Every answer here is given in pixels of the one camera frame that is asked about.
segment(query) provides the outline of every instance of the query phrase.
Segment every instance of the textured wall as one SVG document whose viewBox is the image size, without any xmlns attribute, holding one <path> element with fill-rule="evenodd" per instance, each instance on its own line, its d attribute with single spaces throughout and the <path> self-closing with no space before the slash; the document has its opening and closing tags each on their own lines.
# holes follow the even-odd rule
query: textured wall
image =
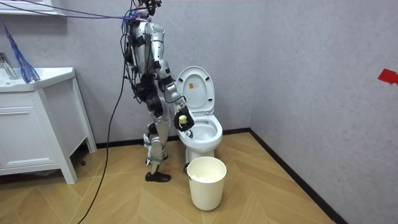
<svg viewBox="0 0 398 224">
<path fill-rule="evenodd" d="M 129 1 L 68 0 L 72 9 L 122 15 Z M 215 115 L 224 129 L 249 126 L 252 86 L 248 76 L 261 71 L 263 2 L 166 1 L 154 22 L 166 29 L 165 56 L 174 78 L 198 65 L 211 75 L 216 90 Z M 118 98 L 123 71 L 120 21 L 1 16 L 24 55 L 36 67 L 75 67 L 96 142 L 105 142 L 108 120 Z M 0 50 L 12 52 L 0 30 Z M 151 121 L 126 86 L 113 123 L 113 141 L 141 138 Z"/>
<path fill-rule="evenodd" d="M 349 223 L 398 223 L 398 2 L 267 1 L 251 127 Z"/>
</svg>

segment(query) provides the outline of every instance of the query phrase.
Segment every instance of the toilet seat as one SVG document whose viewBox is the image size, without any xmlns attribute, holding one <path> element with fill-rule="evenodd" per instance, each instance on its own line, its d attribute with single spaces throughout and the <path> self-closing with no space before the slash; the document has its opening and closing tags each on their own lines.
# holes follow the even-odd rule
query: toilet seat
<svg viewBox="0 0 398 224">
<path fill-rule="evenodd" d="M 177 78 L 177 90 L 186 97 L 191 113 L 197 116 L 213 114 L 215 92 L 210 75 L 199 66 L 184 69 Z"/>
</svg>

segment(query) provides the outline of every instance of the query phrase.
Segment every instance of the black baseboard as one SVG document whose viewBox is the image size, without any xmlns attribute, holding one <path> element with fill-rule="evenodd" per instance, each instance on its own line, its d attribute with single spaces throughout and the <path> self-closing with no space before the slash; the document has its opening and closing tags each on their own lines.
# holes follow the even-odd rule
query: black baseboard
<svg viewBox="0 0 398 224">
<path fill-rule="evenodd" d="M 239 134 L 239 133 L 248 133 L 250 132 L 250 128 L 237 128 L 237 129 L 229 129 L 229 130 L 224 130 L 223 135 L 227 134 Z M 180 140 L 178 136 L 169 136 L 168 141 L 177 141 Z M 143 139 L 132 139 L 132 140 L 124 140 L 124 141 L 113 141 L 109 143 L 110 147 L 119 147 L 119 146 L 132 146 L 132 145 L 137 145 L 137 144 L 144 144 Z M 96 144 L 98 149 L 102 149 L 106 147 L 106 142 L 103 143 L 97 143 Z M 81 146 L 81 149 L 87 149 L 87 146 Z"/>
<path fill-rule="evenodd" d="M 247 132 L 250 132 L 250 131 L 251 131 L 251 128 L 236 128 L 236 129 L 229 129 L 229 130 L 224 130 L 224 131 L 223 131 L 223 135 L 247 133 Z"/>
<path fill-rule="evenodd" d="M 312 200 L 337 224 L 348 224 L 310 185 L 306 183 L 287 163 L 272 150 L 251 128 L 250 134 L 275 159 L 275 161 L 293 178 L 296 183 L 312 198 Z"/>
</svg>

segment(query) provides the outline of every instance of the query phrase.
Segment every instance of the red tag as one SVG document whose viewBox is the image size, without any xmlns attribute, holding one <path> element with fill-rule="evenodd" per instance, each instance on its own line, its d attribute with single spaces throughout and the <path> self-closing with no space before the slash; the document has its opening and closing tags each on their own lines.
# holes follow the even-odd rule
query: red tag
<svg viewBox="0 0 398 224">
<path fill-rule="evenodd" d="M 397 75 L 397 73 L 394 72 L 394 71 L 388 70 L 388 69 L 384 69 L 381 72 L 381 74 L 380 74 L 378 79 L 381 80 L 381 81 L 384 81 L 386 83 L 390 83 L 390 84 L 396 83 L 398 85 L 398 75 Z"/>
</svg>

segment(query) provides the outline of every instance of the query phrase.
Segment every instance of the humanoid robot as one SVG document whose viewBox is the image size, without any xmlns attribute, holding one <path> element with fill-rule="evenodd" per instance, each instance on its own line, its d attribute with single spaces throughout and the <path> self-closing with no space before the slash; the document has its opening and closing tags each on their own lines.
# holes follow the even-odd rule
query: humanoid robot
<svg viewBox="0 0 398 224">
<path fill-rule="evenodd" d="M 133 73 L 131 88 L 135 97 L 147 105 L 153 118 L 153 122 L 148 125 L 148 133 L 144 134 L 144 145 L 148 148 L 146 164 L 151 165 L 146 181 L 168 182 L 171 176 L 158 172 L 158 169 L 167 158 L 165 150 L 171 123 L 169 104 L 174 104 L 175 107 L 175 128 L 186 132 L 191 138 L 193 133 L 190 128 L 194 125 L 194 120 L 185 105 L 186 99 L 177 91 L 169 65 L 163 58 L 165 31 L 149 17 L 155 14 L 156 7 L 160 7 L 161 3 L 157 0 L 139 0 L 140 6 L 145 5 L 145 8 L 134 11 L 136 19 L 127 22 L 128 42 L 124 58 Z M 158 89 L 164 99 L 159 98 Z"/>
</svg>

